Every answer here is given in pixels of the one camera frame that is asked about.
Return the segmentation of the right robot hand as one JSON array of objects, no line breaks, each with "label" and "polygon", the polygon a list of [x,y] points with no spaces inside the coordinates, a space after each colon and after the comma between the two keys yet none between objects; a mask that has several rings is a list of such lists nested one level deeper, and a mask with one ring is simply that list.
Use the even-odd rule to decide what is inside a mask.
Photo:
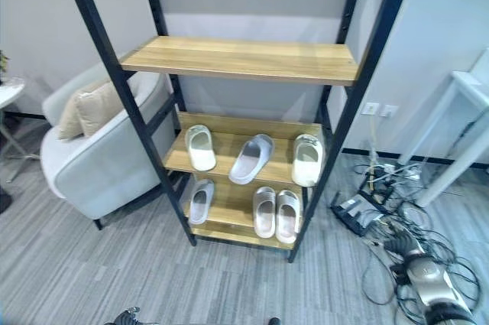
[{"label": "right robot hand", "polygon": [[409,231],[400,231],[384,242],[384,248],[399,255],[405,262],[425,254],[418,240]]}]

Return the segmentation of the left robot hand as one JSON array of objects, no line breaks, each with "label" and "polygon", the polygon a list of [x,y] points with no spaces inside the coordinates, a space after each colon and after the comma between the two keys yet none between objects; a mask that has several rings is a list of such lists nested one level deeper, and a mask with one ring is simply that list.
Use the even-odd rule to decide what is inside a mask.
[{"label": "left robot hand", "polygon": [[138,325],[141,321],[137,319],[137,313],[140,307],[129,307],[121,312],[113,321],[104,323],[104,325]]}]

